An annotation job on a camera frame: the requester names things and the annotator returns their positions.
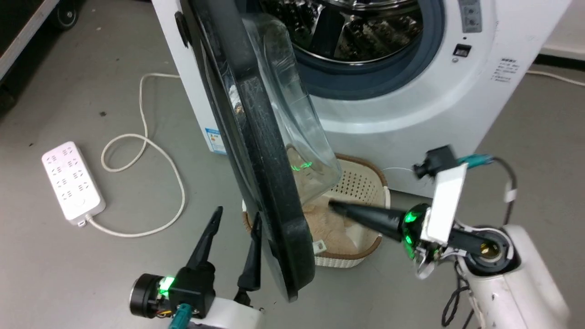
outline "teal connector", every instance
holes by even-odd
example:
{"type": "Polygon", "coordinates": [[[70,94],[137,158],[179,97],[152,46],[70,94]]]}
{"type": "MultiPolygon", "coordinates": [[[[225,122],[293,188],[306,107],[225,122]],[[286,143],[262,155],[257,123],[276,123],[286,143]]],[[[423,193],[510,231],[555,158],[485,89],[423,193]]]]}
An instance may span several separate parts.
{"type": "Polygon", "coordinates": [[[186,329],[187,325],[189,325],[189,321],[191,320],[192,312],[193,307],[191,307],[191,305],[179,305],[168,329],[186,329]]]}
{"type": "Polygon", "coordinates": [[[489,165],[494,161],[494,157],[489,154],[472,154],[457,159],[460,165],[467,163],[467,168],[471,169],[477,166],[489,165]]]}

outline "button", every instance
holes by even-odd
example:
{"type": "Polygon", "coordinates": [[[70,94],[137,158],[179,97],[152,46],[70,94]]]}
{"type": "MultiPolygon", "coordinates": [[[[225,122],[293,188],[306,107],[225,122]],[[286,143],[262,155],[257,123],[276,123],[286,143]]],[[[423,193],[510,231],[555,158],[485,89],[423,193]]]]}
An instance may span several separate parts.
{"type": "Polygon", "coordinates": [[[474,15],[476,13],[476,9],[475,7],[467,6],[463,7],[463,12],[465,13],[465,15],[474,15]]]}
{"type": "Polygon", "coordinates": [[[457,44],[455,46],[455,51],[453,51],[453,55],[459,57],[467,57],[469,56],[469,51],[471,51],[472,47],[468,44],[457,44]]]}
{"type": "Polygon", "coordinates": [[[77,207],[81,207],[85,204],[85,199],[82,197],[76,197],[73,199],[73,204],[77,207]]]}
{"type": "Polygon", "coordinates": [[[466,18],[465,19],[465,24],[469,25],[469,26],[476,26],[477,25],[477,19],[475,18],[466,18]]]}

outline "white power strip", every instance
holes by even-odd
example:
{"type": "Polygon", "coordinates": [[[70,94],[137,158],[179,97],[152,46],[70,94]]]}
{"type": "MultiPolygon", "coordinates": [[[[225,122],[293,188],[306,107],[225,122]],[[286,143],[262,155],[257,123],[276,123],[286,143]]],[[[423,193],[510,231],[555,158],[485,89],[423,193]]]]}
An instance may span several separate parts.
{"type": "Polygon", "coordinates": [[[75,143],[67,142],[48,151],[42,162],[67,221],[83,227],[104,210],[106,202],[75,143]]]}

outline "white plastic casing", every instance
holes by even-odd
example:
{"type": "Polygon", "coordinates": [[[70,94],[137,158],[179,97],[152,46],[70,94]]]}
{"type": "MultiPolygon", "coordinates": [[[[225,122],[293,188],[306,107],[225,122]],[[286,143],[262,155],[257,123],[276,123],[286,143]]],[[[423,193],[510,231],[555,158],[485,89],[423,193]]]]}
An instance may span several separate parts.
{"type": "Polygon", "coordinates": [[[430,216],[422,223],[421,239],[441,245],[447,244],[466,172],[467,163],[464,163],[436,175],[433,206],[430,216]]]}
{"type": "Polygon", "coordinates": [[[66,142],[43,154],[42,162],[65,219],[85,225],[87,215],[94,216],[106,207],[81,152],[66,142]]]}
{"type": "Polygon", "coordinates": [[[260,329],[263,318],[262,312],[252,307],[216,297],[207,316],[203,319],[191,318],[191,322],[196,328],[260,329]]]}
{"type": "Polygon", "coordinates": [[[566,329],[569,307],[526,230],[506,225],[504,231],[520,258],[518,268],[502,275],[476,276],[459,258],[481,327],[566,329]]]}

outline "control panel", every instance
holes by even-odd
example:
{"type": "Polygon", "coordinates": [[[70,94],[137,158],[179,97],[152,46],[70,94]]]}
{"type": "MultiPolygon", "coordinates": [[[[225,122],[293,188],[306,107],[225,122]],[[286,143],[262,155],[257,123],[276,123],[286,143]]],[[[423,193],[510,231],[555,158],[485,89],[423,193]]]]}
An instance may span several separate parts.
{"type": "Polygon", "coordinates": [[[463,33],[481,32],[480,0],[459,0],[463,33]]]}

